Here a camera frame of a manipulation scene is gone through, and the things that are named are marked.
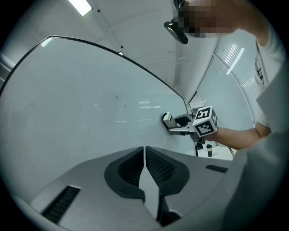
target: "black and white cube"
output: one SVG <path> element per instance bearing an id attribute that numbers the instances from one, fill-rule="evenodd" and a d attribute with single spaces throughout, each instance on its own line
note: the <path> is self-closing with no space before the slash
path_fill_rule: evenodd
<path id="1" fill-rule="evenodd" d="M 217 131 L 218 117 L 212 106 L 198 109 L 193 122 L 193 127 L 199 137 L 209 135 Z"/>

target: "person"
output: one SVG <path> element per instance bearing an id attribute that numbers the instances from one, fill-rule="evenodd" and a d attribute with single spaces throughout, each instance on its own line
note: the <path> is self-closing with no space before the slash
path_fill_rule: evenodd
<path id="1" fill-rule="evenodd" d="M 273 27 L 247 0 L 185 0 L 183 17 L 184 27 L 190 32 L 229 34 L 242 29 L 256 37 L 255 81 L 259 95 L 286 61 L 285 48 Z M 270 133 L 270 126 L 259 107 L 255 128 L 243 131 L 218 128 L 216 133 L 204 138 L 239 150 L 253 146 Z"/>

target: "white shirt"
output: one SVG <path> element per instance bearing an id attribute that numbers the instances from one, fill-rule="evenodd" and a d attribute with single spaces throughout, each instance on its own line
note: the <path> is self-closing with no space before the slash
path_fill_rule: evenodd
<path id="1" fill-rule="evenodd" d="M 256 44 L 255 81 L 260 95 L 279 72 L 282 64 L 287 61 L 287 53 L 276 31 L 270 24 L 267 45 L 261 46 L 258 43 Z M 269 127 L 268 121 L 260 107 L 258 107 L 257 122 Z"/>

